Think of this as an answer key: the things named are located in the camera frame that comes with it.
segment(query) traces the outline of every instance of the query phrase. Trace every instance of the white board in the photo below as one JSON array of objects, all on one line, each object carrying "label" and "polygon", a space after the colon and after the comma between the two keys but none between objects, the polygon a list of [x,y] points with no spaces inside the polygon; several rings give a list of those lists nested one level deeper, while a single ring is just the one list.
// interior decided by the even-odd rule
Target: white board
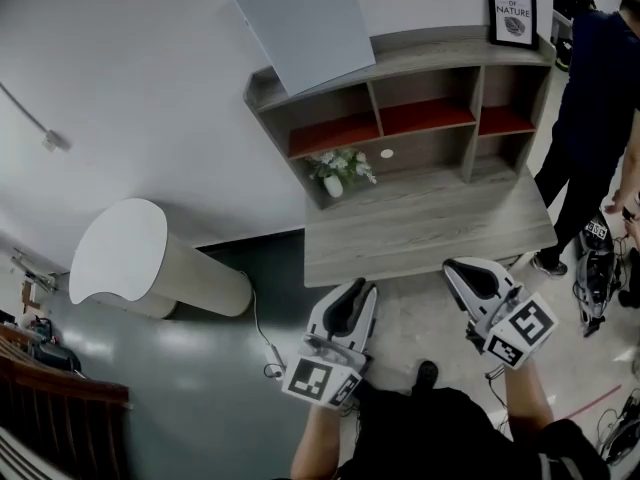
[{"label": "white board", "polygon": [[236,0],[290,96],[375,64],[358,0]]}]

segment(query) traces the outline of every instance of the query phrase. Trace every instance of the framed picture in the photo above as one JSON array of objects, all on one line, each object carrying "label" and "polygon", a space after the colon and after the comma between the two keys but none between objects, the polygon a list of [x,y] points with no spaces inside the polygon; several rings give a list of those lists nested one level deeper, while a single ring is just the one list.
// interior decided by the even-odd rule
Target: framed picture
[{"label": "framed picture", "polygon": [[489,0],[493,44],[538,49],[536,0]]}]

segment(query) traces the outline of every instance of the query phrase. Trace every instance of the white flowers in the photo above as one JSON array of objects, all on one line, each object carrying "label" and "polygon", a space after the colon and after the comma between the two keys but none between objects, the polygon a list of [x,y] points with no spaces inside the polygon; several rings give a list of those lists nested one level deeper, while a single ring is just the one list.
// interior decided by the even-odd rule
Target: white flowers
[{"label": "white flowers", "polygon": [[311,179],[338,176],[347,183],[357,176],[366,177],[371,183],[377,183],[367,156],[354,148],[332,149],[323,153],[313,153],[307,157],[312,166]]}]

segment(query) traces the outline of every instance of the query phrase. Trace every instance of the red line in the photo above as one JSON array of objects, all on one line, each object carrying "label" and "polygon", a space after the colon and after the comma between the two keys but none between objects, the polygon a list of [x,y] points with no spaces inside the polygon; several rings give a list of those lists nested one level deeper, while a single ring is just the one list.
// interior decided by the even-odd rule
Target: red line
[{"label": "red line", "polygon": [[615,393],[616,391],[618,391],[620,388],[622,387],[622,384],[618,384],[615,388],[613,388],[611,391],[605,393],[604,395],[602,395],[600,398],[596,398],[593,402],[591,402],[590,404],[585,405],[584,407],[582,407],[581,409],[578,409],[576,412],[572,412],[571,414],[569,414],[569,416],[565,416],[563,419],[565,420],[570,420],[571,418],[573,418],[574,416],[577,416],[580,413],[583,413],[584,411],[586,411],[587,409],[591,409],[594,405],[596,405],[599,402],[602,402],[605,398],[607,398],[609,395],[612,395],[613,393]]}]

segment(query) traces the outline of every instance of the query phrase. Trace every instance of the tile floor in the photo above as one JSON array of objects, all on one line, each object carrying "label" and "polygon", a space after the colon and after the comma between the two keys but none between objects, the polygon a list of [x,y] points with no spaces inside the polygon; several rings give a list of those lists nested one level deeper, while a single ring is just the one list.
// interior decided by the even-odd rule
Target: tile floor
[{"label": "tile floor", "polygon": [[[555,71],[529,162],[534,173],[549,146],[566,80],[565,74]],[[550,209],[554,218],[561,199]],[[619,219],[612,220],[611,226],[621,233]],[[571,271],[574,255],[569,247],[563,258]],[[324,293],[303,288],[301,236],[240,250],[229,246],[215,256],[252,276],[265,333],[286,355],[296,346],[313,303]],[[569,416],[615,390],[573,418],[595,442],[596,423],[603,411],[619,409],[640,385],[631,373],[640,315],[614,300],[606,324],[585,339],[571,275],[548,280],[523,258],[514,267],[514,276],[530,291],[540,291],[561,320],[537,355],[556,417]],[[372,382],[387,389],[409,388],[417,363],[428,357],[440,366],[440,386],[464,390],[492,420],[501,421],[502,409],[483,376],[493,365],[464,340],[466,317],[440,276],[378,285],[379,322],[370,340],[375,357]],[[63,340],[81,357],[86,373],[130,386],[135,408],[129,418],[128,443],[137,477],[155,480],[181,474],[185,478],[243,480],[287,474],[307,407],[280,394],[263,377],[262,344],[251,315],[229,321],[180,307],[169,321],[150,321],[97,303],[74,307],[65,294],[54,297],[49,309]],[[500,381],[495,385],[503,392]],[[354,437],[354,419],[347,418],[342,460],[352,452]],[[614,477],[622,478],[637,459],[637,455],[630,456]]]}]

